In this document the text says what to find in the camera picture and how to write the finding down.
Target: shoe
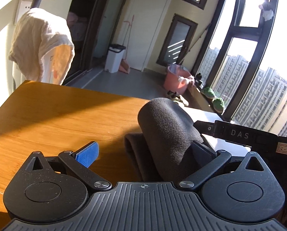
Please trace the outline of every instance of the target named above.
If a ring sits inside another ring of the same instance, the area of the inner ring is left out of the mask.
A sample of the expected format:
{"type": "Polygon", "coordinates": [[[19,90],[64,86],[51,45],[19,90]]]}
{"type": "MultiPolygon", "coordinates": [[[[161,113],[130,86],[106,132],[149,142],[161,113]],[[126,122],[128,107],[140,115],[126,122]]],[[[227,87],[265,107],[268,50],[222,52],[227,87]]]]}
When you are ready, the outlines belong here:
{"type": "Polygon", "coordinates": [[[178,104],[181,108],[184,108],[185,105],[182,102],[173,101],[174,103],[178,104]]]}
{"type": "Polygon", "coordinates": [[[213,107],[217,113],[222,114],[225,109],[225,103],[222,98],[216,98],[212,101],[213,107]]]}
{"type": "Polygon", "coordinates": [[[204,94],[209,99],[215,98],[215,93],[210,87],[205,87],[201,90],[201,93],[204,94]]]}
{"type": "Polygon", "coordinates": [[[167,92],[167,97],[174,101],[174,102],[181,102],[184,104],[184,106],[188,107],[189,103],[188,101],[181,95],[178,95],[177,93],[174,93],[172,91],[167,92]]]}

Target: dark cloth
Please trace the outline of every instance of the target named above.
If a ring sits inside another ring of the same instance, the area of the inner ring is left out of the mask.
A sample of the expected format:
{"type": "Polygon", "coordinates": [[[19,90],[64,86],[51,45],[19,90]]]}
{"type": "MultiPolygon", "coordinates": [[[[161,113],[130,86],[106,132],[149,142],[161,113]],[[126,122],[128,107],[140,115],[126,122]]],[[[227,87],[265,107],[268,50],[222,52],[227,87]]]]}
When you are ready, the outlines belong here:
{"type": "Polygon", "coordinates": [[[125,135],[124,145],[141,181],[163,181],[142,133],[125,135]]]}
{"type": "Polygon", "coordinates": [[[127,135],[125,146],[144,181],[160,176],[177,184],[198,170],[189,146],[203,140],[179,105],[167,98],[154,99],[142,107],[138,123],[143,136],[127,135]]]}

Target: pink bucket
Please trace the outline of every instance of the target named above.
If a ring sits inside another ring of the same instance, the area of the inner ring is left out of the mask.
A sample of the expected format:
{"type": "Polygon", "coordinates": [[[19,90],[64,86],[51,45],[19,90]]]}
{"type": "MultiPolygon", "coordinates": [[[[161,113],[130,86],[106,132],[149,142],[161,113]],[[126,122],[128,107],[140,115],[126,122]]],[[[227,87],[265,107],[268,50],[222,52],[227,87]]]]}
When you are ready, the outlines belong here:
{"type": "Polygon", "coordinates": [[[167,69],[164,88],[167,91],[170,90],[172,92],[182,95],[186,91],[188,84],[186,83],[186,81],[179,82],[179,76],[187,78],[191,76],[191,74],[188,71],[182,69],[177,69],[177,74],[174,74],[169,71],[169,69],[167,69]]]}

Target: white towel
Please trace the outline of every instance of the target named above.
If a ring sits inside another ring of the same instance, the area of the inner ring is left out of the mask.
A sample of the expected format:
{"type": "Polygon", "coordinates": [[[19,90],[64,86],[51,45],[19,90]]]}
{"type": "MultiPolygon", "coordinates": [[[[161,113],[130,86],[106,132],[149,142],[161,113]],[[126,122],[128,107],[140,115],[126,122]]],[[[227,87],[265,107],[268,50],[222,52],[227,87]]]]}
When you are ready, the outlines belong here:
{"type": "Polygon", "coordinates": [[[65,19],[33,8],[16,24],[9,60],[18,64],[26,79],[43,82],[53,71],[52,83],[61,85],[74,55],[74,44],[65,19]]]}

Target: crosshair marking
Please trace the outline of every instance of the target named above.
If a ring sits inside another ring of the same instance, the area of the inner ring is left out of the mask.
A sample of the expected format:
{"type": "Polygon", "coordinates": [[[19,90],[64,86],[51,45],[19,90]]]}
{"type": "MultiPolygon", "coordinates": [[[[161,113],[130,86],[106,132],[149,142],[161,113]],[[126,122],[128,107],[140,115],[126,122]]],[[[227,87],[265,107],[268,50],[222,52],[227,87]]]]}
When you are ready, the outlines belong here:
{"type": "Polygon", "coordinates": [[[147,187],[149,187],[147,184],[142,184],[141,186],[140,186],[141,188],[147,188],[147,187]]]}

